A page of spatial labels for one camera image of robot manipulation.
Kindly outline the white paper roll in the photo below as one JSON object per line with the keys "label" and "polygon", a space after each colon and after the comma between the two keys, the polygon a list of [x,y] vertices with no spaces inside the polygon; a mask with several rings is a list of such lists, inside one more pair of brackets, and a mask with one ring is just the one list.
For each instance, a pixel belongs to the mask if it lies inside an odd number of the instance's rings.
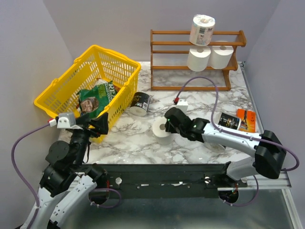
{"label": "white paper roll", "polygon": [[209,65],[214,69],[224,69],[227,67],[233,52],[232,46],[212,46]]}
{"label": "white paper roll", "polygon": [[152,125],[152,132],[157,142],[160,145],[169,145],[173,141],[173,135],[166,132],[165,124],[167,119],[165,117],[159,117]]}
{"label": "white paper roll", "polygon": [[194,46],[189,49],[187,67],[194,72],[206,69],[211,49],[208,46]]}

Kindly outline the black roll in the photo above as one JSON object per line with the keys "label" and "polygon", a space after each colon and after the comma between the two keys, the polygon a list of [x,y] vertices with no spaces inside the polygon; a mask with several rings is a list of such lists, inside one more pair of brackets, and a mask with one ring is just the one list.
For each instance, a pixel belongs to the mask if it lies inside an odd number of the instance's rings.
{"label": "black roll", "polygon": [[215,143],[205,143],[205,147],[210,149],[213,152],[224,152],[226,150],[226,147],[220,144]]}
{"label": "black roll", "polygon": [[129,108],[130,112],[133,115],[145,116],[149,108],[150,100],[151,97],[147,93],[136,92]]}
{"label": "black roll", "polygon": [[239,130],[241,119],[231,114],[220,112],[216,115],[215,121],[218,125],[234,130]]}

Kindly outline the plastic pinkish paper roll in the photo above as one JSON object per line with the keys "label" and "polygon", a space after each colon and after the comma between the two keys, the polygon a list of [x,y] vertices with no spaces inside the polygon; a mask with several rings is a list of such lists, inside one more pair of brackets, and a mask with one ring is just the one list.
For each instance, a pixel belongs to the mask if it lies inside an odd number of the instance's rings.
{"label": "plastic pinkish paper roll", "polygon": [[213,35],[215,19],[211,16],[197,14],[193,17],[190,31],[190,43],[197,46],[207,46]]}

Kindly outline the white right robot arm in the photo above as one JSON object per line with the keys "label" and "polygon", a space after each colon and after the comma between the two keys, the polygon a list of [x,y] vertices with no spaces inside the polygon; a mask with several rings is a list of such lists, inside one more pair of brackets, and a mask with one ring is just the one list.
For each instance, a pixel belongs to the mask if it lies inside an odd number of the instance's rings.
{"label": "white right robot arm", "polygon": [[286,150],[272,132],[262,134],[245,133],[216,125],[209,120],[190,119],[182,110],[172,107],[164,115],[167,132],[178,133],[190,141],[212,143],[236,149],[249,157],[225,164],[219,175],[220,183],[230,187],[236,181],[249,176],[262,175],[278,179],[282,170]]}

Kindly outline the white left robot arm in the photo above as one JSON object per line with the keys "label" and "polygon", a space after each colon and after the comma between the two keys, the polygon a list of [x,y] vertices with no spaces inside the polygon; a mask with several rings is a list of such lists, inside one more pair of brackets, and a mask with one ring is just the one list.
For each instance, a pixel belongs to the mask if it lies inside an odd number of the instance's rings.
{"label": "white left robot arm", "polygon": [[50,126],[72,132],[69,142],[54,142],[46,156],[49,163],[44,169],[38,189],[38,203],[33,206],[23,229],[58,229],[82,196],[95,188],[106,188],[109,184],[107,171],[98,164],[90,165],[80,183],[70,192],[67,190],[83,165],[83,158],[90,146],[90,138],[108,134],[108,113],[95,119],[88,114],[78,118],[74,113],[60,113],[49,121]]}

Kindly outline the wooden two-tier shelf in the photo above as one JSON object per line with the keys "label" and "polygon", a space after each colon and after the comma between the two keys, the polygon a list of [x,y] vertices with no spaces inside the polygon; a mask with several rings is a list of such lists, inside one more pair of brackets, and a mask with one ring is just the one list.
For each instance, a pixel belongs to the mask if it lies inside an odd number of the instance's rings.
{"label": "wooden two-tier shelf", "polygon": [[[187,55],[189,53],[188,50],[157,50],[156,46],[186,46],[191,47],[192,44],[189,41],[166,41],[162,39],[160,41],[154,39],[155,35],[161,36],[169,36],[169,35],[179,35],[186,36],[190,35],[190,31],[165,31],[165,30],[151,30],[150,31],[150,51],[151,51],[151,90],[153,91],[179,91],[181,89],[180,86],[154,86],[153,85],[153,72],[157,70],[189,70],[187,67]],[[222,74],[224,78],[225,86],[221,86],[218,88],[220,91],[230,91],[231,83],[229,79],[230,71],[237,71],[238,63],[236,59],[236,49],[238,47],[245,47],[247,44],[247,39],[243,30],[239,31],[214,31],[213,35],[216,36],[234,36],[234,41],[212,41],[210,42],[210,46],[232,46],[234,51],[229,59],[228,65],[223,68]]]}

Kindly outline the green snack bag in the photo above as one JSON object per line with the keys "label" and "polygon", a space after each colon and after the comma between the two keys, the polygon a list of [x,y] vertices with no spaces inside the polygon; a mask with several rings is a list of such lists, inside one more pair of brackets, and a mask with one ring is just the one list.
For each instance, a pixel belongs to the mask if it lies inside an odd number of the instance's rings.
{"label": "green snack bag", "polygon": [[77,92],[77,109],[80,115],[89,114],[89,118],[95,119],[105,107],[115,98],[120,87],[113,84],[113,81],[99,80],[92,89],[81,89]]}

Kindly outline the yellow plastic shopping basket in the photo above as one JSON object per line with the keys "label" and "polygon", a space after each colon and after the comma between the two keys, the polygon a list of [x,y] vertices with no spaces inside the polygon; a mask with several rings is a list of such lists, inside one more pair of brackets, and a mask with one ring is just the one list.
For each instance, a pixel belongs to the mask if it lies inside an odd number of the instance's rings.
{"label": "yellow plastic shopping basket", "polygon": [[92,89],[98,79],[111,81],[119,92],[106,106],[108,124],[112,128],[137,92],[141,65],[116,51],[98,45],[90,46],[73,65],[34,100],[34,104],[51,118],[59,113],[74,112],[76,117],[78,96],[81,89]]}

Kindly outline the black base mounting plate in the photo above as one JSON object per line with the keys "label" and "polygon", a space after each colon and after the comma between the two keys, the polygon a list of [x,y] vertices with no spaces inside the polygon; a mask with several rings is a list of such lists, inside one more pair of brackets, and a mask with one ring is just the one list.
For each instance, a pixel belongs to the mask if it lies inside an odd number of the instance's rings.
{"label": "black base mounting plate", "polygon": [[223,164],[101,164],[123,199],[218,198],[220,190],[247,187],[224,176]]}

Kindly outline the orange snack packet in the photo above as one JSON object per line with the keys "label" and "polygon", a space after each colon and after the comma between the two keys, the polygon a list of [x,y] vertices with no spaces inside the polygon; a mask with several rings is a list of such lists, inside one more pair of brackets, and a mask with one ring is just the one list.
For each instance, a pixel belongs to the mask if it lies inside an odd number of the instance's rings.
{"label": "orange snack packet", "polygon": [[256,132],[256,114],[251,110],[238,109],[236,116],[240,118],[240,131],[255,133]]}

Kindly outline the aluminium rail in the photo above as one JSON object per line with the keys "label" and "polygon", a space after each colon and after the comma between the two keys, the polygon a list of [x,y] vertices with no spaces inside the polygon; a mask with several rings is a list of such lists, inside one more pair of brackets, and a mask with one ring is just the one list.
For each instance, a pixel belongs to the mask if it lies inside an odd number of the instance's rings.
{"label": "aluminium rail", "polygon": [[[72,191],[73,188],[75,188],[79,181],[81,180],[82,175],[84,174],[83,172],[77,173],[77,177],[73,180],[73,182],[70,184],[69,188],[67,191]],[[261,175],[256,175],[256,179],[258,181],[258,186],[259,190],[264,190],[264,189],[289,189],[291,188],[291,183],[288,178],[288,174],[283,172],[280,174],[278,179],[268,179],[265,178]],[[238,190],[255,190],[256,189],[256,182],[253,177],[246,177],[242,181],[246,181],[246,183],[241,183],[238,185]],[[158,185],[149,185],[149,184],[140,184],[136,185],[139,187],[150,187],[150,186],[155,186],[155,187],[164,187],[164,186],[170,186],[170,187],[179,187],[179,186],[187,186],[187,183],[178,181],[175,183],[170,183],[170,184],[158,184]]]}

